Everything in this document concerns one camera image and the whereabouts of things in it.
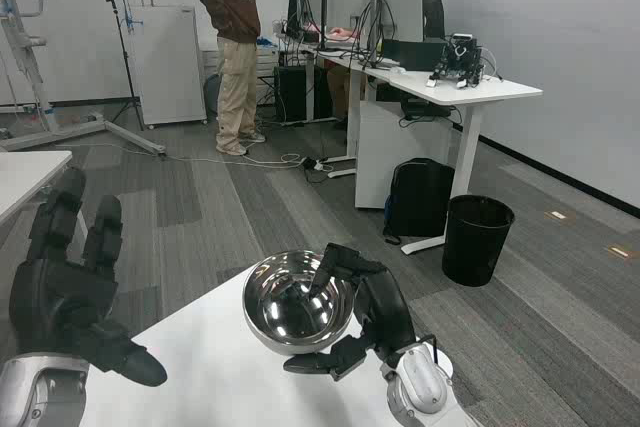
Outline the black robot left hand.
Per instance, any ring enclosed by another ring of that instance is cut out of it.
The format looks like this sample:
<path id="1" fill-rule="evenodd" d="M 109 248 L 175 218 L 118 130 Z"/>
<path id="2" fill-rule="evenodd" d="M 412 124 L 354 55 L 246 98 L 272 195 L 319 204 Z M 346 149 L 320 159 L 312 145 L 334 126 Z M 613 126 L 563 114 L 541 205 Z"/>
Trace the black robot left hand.
<path id="1" fill-rule="evenodd" d="M 70 168 L 37 209 L 9 301 L 18 349 L 22 354 L 71 355 L 103 372 L 160 386 L 167 379 L 165 368 L 110 317 L 118 289 L 115 264 L 123 243 L 117 197 L 102 198 L 81 262 L 68 258 L 85 186 L 85 173 Z"/>

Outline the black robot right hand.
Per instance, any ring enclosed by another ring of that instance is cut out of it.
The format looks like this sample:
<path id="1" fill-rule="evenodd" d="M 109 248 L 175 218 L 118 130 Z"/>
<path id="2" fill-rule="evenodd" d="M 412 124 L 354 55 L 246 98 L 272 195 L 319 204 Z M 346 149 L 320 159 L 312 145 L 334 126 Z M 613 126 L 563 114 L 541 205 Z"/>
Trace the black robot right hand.
<path id="1" fill-rule="evenodd" d="M 328 374 L 339 381 L 364 362 L 369 350 L 382 361 L 396 361 L 402 349 L 416 342 L 407 302 L 385 265 L 364 258 L 354 249 L 329 243 L 308 295 L 315 297 L 333 278 L 349 283 L 354 291 L 353 313 L 361 326 L 360 336 L 340 339 L 328 354 L 295 355 L 283 364 L 285 371 Z"/>

